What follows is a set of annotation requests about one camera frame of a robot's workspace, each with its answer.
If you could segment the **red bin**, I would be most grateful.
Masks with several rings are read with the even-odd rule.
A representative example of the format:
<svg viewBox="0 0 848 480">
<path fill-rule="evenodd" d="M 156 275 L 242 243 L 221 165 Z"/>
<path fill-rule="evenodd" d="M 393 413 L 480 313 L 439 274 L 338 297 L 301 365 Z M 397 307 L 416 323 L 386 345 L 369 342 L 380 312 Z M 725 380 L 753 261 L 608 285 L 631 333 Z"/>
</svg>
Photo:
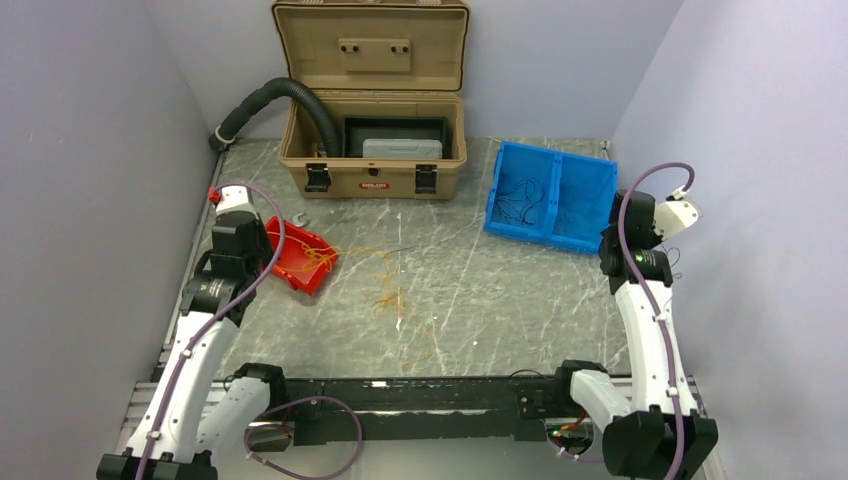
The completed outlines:
<svg viewBox="0 0 848 480">
<path fill-rule="evenodd" d="M 272 274 L 294 291 L 316 294 L 336 265 L 339 253 L 319 235 L 277 216 L 265 228 L 271 247 L 283 246 Z"/>
</svg>

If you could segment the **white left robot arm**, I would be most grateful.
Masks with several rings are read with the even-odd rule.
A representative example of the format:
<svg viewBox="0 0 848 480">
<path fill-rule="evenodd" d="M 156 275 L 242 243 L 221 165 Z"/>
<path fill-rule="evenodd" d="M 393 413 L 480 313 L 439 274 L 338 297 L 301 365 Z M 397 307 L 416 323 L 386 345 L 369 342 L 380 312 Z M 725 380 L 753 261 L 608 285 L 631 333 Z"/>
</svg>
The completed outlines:
<svg viewBox="0 0 848 480">
<path fill-rule="evenodd" d="M 217 216 L 213 246 L 185 285 L 173 349 L 146 412 L 120 454 L 105 454 L 99 479 L 216 479 L 216 461 L 261 413 L 288 395 L 281 367 L 246 363 L 230 392 L 203 412 L 223 355 L 272 262 L 257 213 Z"/>
</svg>

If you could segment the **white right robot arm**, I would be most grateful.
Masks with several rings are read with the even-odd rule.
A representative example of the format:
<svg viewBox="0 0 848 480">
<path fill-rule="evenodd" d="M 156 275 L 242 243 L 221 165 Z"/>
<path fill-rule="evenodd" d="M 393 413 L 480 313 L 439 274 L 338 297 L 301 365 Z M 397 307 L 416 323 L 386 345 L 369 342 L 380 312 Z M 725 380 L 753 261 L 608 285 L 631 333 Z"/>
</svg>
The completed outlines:
<svg viewBox="0 0 848 480">
<path fill-rule="evenodd" d="M 609 474 L 691 479 L 718 441 L 701 413 L 679 358 L 672 317 L 671 263 L 661 244 L 691 227 L 700 209 L 683 193 L 664 202 L 618 191 L 603 231 L 600 268 L 621 314 L 631 364 L 623 394 L 599 364 L 566 360 L 558 373 L 565 402 L 580 407 L 600 440 Z"/>
</svg>

